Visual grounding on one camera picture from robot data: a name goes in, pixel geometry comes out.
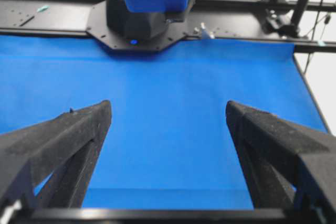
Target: wire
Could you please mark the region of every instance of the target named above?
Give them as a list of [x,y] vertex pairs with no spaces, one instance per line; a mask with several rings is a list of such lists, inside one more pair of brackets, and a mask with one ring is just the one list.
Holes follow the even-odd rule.
[[[324,2],[324,0],[321,0],[321,1],[320,1],[320,5],[319,5],[319,7],[322,6],[323,2]],[[318,22],[319,22],[320,13],[321,13],[321,11],[319,10],[319,11],[317,12],[317,15],[316,15],[315,25],[314,25],[314,28],[313,28],[313,34],[312,34],[312,36],[311,36],[311,40],[312,40],[312,41],[313,41],[314,38],[315,38],[316,26],[317,26],[317,24],[318,24]],[[311,59],[312,59],[312,55],[313,55],[312,53],[308,54],[308,58],[307,58],[307,62],[306,62],[306,67],[304,68],[304,72],[303,72],[303,74],[306,74],[306,73],[307,73],[309,64],[310,64]]]
[[[319,21],[317,22],[317,25],[319,24],[319,23],[321,23],[326,17],[328,16],[328,14],[325,14],[322,18],[320,18],[319,19]],[[304,35],[304,37],[307,37],[313,30],[314,30],[314,27],[315,26],[313,26],[305,35]]]

